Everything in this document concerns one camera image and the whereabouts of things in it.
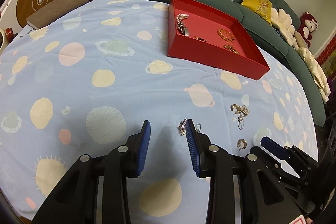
metal screw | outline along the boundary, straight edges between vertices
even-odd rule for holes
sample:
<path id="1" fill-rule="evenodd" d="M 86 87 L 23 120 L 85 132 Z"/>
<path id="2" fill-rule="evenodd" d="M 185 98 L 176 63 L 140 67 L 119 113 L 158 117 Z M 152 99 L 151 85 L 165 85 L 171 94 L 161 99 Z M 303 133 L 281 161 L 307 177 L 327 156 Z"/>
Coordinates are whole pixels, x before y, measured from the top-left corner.
<path id="1" fill-rule="evenodd" d="M 82 155 L 81 157 L 80 157 L 80 160 L 82 161 L 82 162 L 86 162 L 86 161 L 88 161 L 90 159 L 90 156 L 89 155 Z"/>
<path id="2" fill-rule="evenodd" d="M 255 154 L 248 154 L 247 155 L 247 158 L 250 160 L 250 161 L 256 161 L 257 160 L 257 156 Z"/>
<path id="3" fill-rule="evenodd" d="M 218 146 L 217 145 L 210 145 L 209 146 L 209 150 L 211 151 L 211 152 L 217 152 L 218 150 L 219 150 L 219 148 L 218 148 Z"/>
<path id="4" fill-rule="evenodd" d="M 119 146 L 118 147 L 118 151 L 120 152 L 120 153 L 124 153 L 124 152 L 126 152 L 128 150 L 128 147 L 126 146 L 126 145 L 122 145 L 122 146 Z"/>

brown book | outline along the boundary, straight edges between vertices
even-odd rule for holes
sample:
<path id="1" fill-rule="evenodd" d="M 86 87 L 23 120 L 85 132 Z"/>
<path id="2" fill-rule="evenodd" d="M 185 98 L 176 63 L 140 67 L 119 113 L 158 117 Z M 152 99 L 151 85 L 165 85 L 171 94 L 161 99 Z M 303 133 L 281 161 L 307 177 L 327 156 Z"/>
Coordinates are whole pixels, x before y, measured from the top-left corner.
<path id="1" fill-rule="evenodd" d="M 35 30 L 41 29 L 90 1 L 92 0 L 54 0 L 29 16 L 27 23 Z"/>

red box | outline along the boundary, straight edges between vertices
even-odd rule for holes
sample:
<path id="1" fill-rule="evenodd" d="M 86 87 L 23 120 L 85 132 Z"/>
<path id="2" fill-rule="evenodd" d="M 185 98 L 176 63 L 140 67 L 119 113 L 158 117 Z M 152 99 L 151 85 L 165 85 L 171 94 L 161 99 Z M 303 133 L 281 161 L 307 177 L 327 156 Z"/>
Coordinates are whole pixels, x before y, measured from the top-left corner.
<path id="1" fill-rule="evenodd" d="M 168 56 L 198 62 L 231 71 L 255 80 L 269 71 L 266 60 L 244 27 L 234 17 L 195 0 L 171 0 L 168 15 Z M 178 14 L 189 14 L 183 20 L 189 37 L 176 26 Z M 234 35 L 226 42 L 217 31 L 225 29 Z M 195 39 L 201 37 L 207 42 Z M 225 49 L 232 45 L 240 55 Z"/>

